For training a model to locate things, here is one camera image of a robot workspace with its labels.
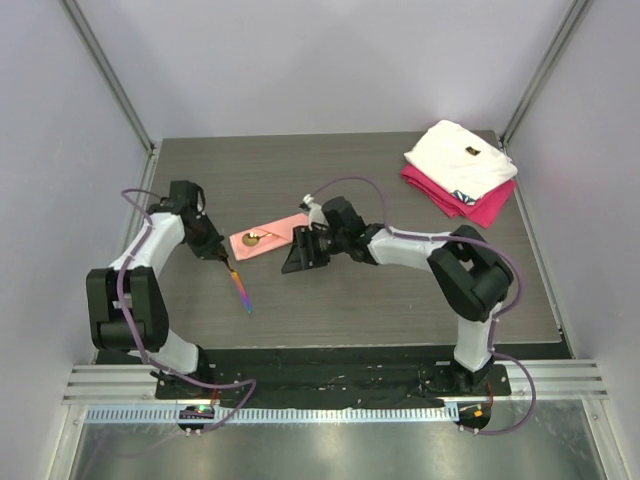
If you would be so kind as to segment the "pink satin napkin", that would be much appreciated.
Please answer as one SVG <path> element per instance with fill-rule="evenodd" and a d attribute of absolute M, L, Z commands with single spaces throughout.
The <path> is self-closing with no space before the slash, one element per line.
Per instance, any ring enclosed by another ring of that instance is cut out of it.
<path fill-rule="evenodd" d="M 307 224 L 307 215 L 298 213 L 235 233 L 230 237 L 234 257 L 244 261 L 290 245 L 293 230 Z"/>

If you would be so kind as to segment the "iridescent purple utensil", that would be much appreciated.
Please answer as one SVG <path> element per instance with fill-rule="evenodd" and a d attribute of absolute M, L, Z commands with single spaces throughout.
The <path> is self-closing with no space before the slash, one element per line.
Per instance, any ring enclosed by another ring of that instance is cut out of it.
<path fill-rule="evenodd" d="M 227 267 L 227 270 L 229 272 L 231 280 L 234 283 L 234 285 L 235 285 L 235 287 L 236 287 L 236 289 L 238 291 L 238 294 L 239 294 L 239 296 L 241 298 L 241 301 L 242 301 L 242 303 L 244 305 L 244 308 L 246 309 L 247 313 L 249 315 L 251 315 L 252 312 L 253 312 L 252 302 L 251 302 L 249 293 L 248 293 L 248 291 L 247 291 L 247 289 L 246 289 L 246 287 L 245 287 L 245 285 L 244 285 L 244 283 L 243 283 L 238 271 L 232 267 L 232 265 L 231 265 L 231 263 L 230 263 L 230 261 L 228 259 L 226 259 L 224 261 L 224 263 L 225 263 L 225 265 Z"/>

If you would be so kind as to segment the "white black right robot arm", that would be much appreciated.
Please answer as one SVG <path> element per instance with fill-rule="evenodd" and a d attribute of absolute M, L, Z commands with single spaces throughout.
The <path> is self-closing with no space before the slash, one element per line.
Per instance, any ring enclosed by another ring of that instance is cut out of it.
<path fill-rule="evenodd" d="M 514 274 L 474 228 L 462 226 L 451 233 L 435 234 L 367 224 L 342 196 L 320 205 L 306 195 L 300 208 L 308 222 L 293 229 L 283 274 L 325 267 L 338 254 L 358 263 L 431 273 L 457 318 L 450 367 L 453 386 L 472 395 L 486 385 L 494 363 L 492 325 Z"/>

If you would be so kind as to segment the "gold spoon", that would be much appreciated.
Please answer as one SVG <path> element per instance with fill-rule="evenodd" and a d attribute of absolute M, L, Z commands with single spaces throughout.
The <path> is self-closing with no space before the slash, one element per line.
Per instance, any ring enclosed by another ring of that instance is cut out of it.
<path fill-rule="evenodd" d="M 271 236 L 273 236 L 273 233 L 268 231 L 248 231 L 242 235 L 241 241 L 245 246 L 254 247 L 263 238 L 267 238 Z"/>

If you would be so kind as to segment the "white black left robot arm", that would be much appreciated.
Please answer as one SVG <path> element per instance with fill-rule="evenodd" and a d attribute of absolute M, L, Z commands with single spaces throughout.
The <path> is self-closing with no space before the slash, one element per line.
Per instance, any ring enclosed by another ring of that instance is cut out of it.
<path fill-rule="evenodd" d="M 91 270 L 86 295 L 91 339 L 100 351 L 124 352 L 178 377 L 190 398 L 205 397 L 213 385 L 201 347 L 170 327 L 159 276 L 173 253 L 186 245 L 199 260 L 230 266 L 224 237 L 205 212 L 204 190 L 189 180 L 174 180 L 169 194 L 143 214 L 144 226 L 108 267 Z"/>

